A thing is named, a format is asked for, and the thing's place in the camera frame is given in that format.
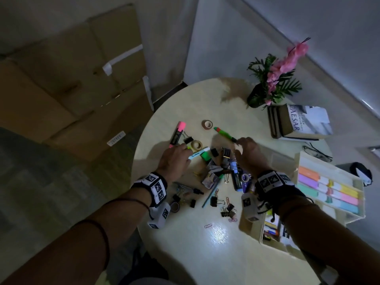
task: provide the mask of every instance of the flower pot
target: flower pot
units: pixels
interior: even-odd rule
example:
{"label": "flower pot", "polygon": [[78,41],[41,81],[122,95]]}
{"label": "flower pot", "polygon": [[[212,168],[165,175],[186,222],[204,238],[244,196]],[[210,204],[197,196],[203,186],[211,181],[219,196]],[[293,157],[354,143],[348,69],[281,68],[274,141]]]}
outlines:
{"label": "flower pot", "polygon": [[257,84],[247,98],[247,104],[252,108],[260,107],[265,104],[266,90]]}

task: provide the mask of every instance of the person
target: person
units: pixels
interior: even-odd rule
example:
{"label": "person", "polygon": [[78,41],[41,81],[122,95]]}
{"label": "person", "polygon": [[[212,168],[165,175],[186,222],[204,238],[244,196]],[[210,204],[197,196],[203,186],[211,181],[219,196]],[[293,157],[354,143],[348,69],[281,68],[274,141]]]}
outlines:
{"label": "person", "polygon": [[[240,138],[237,144],[242,146],[242,153],[235,150],[242,168],[258,180],[273,174],[254,140]],[[161,202],[162,188],[157,183],[161,181],[167,187],[180,178],[189,166],[191,154],[185,144],[166,149],[157,169],[149,175],[151,178],[138,180],[118,199],[73,226],[2,284],[94,284],[107,264],[109,252],[128,240],[148,206]],[[152,180],[156,177],[159,181],[154,191],[149,189],[147,180],[155,182]],[[313,206],[296,187],[285,184],[266,192],[261,189],[259,197],[273,206],[322,283],[379,282],[380,254],[318,206]]]}

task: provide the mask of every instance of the forearm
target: forearm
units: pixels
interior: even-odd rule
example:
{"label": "forearm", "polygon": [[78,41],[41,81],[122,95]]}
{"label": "forearm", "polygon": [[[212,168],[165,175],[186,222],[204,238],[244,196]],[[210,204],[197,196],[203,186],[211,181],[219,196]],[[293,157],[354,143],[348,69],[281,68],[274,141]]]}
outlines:
{"label": "forearm", "polygon": [[[282,204],[278,209],[280,218],[302,204],[310,202],[297,198]],[[287,215],[285,227],[297,246],[337,270],[346,280],[359,284],[380,279],[380,254],[317,206],[293,211]]]}
{"label": "forearm", "polygon": [[[120,198],[135,198],[147,206],[150,193],[132,188]],[[106,231],[110,249],[128,240],[143,216],[145,206],[131,201],[109,203],[87,219],[97,221]],[[94,284],[103,270],[106,246],[99,229],[89,223],[74,226],[7,278],[9,284]]]}

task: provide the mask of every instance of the green marker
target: green marker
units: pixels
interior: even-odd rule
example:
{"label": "green marker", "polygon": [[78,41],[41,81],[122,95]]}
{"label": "green marker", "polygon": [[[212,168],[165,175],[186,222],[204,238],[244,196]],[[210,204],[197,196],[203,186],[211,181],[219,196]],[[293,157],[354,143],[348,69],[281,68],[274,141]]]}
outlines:
{"label": "green marker", "polygon": [[237,140],[235,138],[233,138],[230,134],[228,134],[227,132],[223,131],[219,127],[214,127],[214,130],[216,132],[218,132],[219,134],[221,134],[222,136],[225,136],[227,139],[230,139],[232,142],[236,143]]}

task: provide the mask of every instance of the gray wall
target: gray wall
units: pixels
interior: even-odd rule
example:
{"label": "gray wall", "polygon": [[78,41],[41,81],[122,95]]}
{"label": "gray wall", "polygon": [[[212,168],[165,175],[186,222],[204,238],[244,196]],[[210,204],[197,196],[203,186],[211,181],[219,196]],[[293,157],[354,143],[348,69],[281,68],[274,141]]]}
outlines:
{"label": "gray wall", "polygon": [[245,0],[380,118],[380,0]]}
{"label": "gray wall", "polygon": [[153,99],[183,79],[198,0],[0,0],[0,54],[134,3]]}
{"label": "gray wall", "polygon": [[[242,0],[199,0],[184,81],[237,77],[257,82],[246,70],[249,62],[268,53],[285,56],[289,45]],[[380,160],[367,149],[380,144],[380,120],[309,58],[300,60],[295,76],[303,90],[292,101],[324,107],[329,114],[334,135],[326,142],[335,164],[361,162],[373,173],[373,185],[365,189],[367,217],[348,228],[380,250]]]}

